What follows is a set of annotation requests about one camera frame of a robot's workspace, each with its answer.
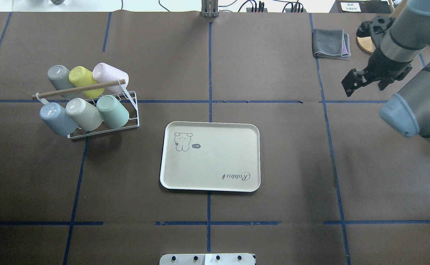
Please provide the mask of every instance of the folded cloth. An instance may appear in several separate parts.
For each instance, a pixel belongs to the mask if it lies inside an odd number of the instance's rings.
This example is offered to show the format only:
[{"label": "folded cloth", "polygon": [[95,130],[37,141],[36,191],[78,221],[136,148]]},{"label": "folded cloth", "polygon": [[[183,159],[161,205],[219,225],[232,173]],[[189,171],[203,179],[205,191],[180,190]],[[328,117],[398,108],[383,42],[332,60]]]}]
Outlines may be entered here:
[{"label": "folded cloth", "polygon": [[348,60],[351,56],[349,34],[340,29],[314,29],[311,47],[318,57]]}]

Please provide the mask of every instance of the white floor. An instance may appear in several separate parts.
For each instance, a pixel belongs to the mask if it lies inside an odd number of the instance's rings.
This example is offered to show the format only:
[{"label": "white floor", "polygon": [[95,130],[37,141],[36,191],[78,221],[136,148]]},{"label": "white floor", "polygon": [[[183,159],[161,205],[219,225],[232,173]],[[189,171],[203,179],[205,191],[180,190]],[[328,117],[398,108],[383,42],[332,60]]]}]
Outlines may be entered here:
[{"label": "white floor", "polygon": [[[235,0],[219,0],[219,5],[229,5]],[[304,8],[311,13],[328,13],[335,0],[301,0]],[[245,0],[237,0],[230,7],[220,7],[221,10],[237,12]],[[139,12],[166,12],[158,0],[123,0],[124,10]],[[161,0],[170,11],[182,12],[201,10],[201,0]],[[264,7],[269,12],[281,12],[286,3],[275,0],[264,0]],[[109,12],[119,10],[122,6],[121,0],[65,0],[61,5],[54,5],[50,0],[0,0],[0,12],[31,11],[31,12],[83,12],[97,11]]]}]

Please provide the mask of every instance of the mint green cup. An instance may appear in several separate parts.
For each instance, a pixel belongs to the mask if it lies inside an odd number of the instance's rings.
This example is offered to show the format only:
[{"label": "mint green cup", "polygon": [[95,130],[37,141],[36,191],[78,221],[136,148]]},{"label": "mint green cup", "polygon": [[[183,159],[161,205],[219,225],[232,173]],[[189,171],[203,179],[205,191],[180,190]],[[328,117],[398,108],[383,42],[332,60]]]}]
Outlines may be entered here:
[{"label": "mint green cup", "polygon": [[130,113],[124,105],[111,95],[101,97],[97,101],[96,107],[102,120],[112,129],[123,127],[130,118]]}]

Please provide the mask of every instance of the cream rectangular tray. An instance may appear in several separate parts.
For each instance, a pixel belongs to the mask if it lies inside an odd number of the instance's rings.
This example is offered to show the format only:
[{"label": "cream rectangular tray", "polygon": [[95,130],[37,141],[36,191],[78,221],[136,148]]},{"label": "cream rectangular tray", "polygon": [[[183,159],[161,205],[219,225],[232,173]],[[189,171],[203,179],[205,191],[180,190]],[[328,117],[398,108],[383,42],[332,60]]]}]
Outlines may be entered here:
[{"label": "cream rectangular tray", "polygon": [[159,180],[178,190],[255,191],[261,184],[259,130],[252,124],[171,122]]}]

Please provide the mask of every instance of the white bracket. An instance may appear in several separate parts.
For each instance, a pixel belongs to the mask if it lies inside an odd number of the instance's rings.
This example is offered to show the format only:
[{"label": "white bracket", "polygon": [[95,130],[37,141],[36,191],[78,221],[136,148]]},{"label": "white bracket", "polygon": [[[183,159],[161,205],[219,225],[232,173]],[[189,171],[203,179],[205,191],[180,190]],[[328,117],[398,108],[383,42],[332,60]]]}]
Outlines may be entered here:
[{"label": "white bracket", "polygon": [[165,254],[159,265],[255,265],[255,257],[249,253]]},{"label": "white bracket", "polygon": [[218,17],[218,0],[202,0],[201,17]]}]

